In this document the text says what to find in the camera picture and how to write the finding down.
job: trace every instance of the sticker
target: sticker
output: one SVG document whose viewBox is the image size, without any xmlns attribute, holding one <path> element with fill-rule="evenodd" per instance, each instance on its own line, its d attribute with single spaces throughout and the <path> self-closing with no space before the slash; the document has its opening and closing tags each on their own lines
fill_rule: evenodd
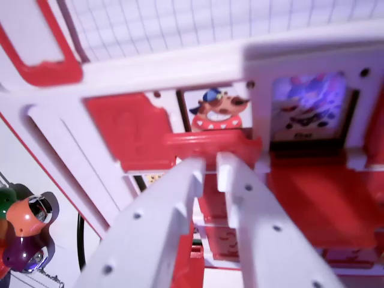
<svg viewBox="0 0 384 288">
<path fill-rule="evenodd" d="M 155 183 L 157 180 L 159 180 L 164 174 L 146 174 L 144 175 L 144 182 L 147 187 L 151 186 L 153 183 Z"/>
<path fill-rule="evenodd" d="M 247 95 L 232 86 L 184 92 L 192 132 L 252 127 Z"/>
<path fill-rule="evenodd" d="M 342 73 L 279 78 L 273 94 L 273 142 L 340 137 L 349 104 Z"/>
</svg>

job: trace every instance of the grid pattern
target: grid pattern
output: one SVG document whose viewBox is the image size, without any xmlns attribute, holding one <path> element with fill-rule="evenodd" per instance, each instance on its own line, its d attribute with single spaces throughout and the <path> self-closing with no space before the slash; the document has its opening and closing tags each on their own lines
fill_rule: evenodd
<svg viewBox="0 0 384 288">
<path fill-rule="evenodd" d="M 384 0 L 63 1 L 90 61 L 384 17 Z"/>
</svg>

